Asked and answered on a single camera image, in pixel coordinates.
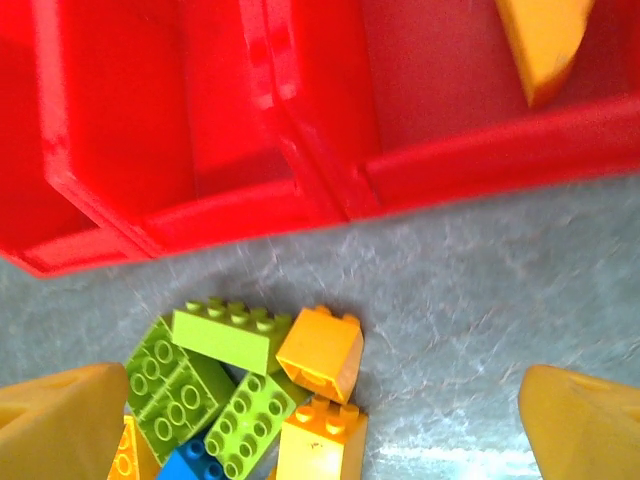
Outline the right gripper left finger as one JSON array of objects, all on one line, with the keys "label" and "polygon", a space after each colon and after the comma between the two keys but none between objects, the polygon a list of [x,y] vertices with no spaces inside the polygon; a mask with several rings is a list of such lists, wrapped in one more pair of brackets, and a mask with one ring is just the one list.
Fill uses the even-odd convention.
[{"label": "right gripper left finger", "polygon": [[3,479],[105,479],[121,434],[120,363],[75,368],[1,389]]}]

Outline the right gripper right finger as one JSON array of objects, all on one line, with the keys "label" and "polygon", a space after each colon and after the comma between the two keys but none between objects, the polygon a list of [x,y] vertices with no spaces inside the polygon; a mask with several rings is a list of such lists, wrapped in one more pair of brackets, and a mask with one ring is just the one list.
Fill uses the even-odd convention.
[{"label": "right gripper right finger", "polygon": [[637,479],[639,390],[549,365],[527,369],[521,422],[544,479]]}]

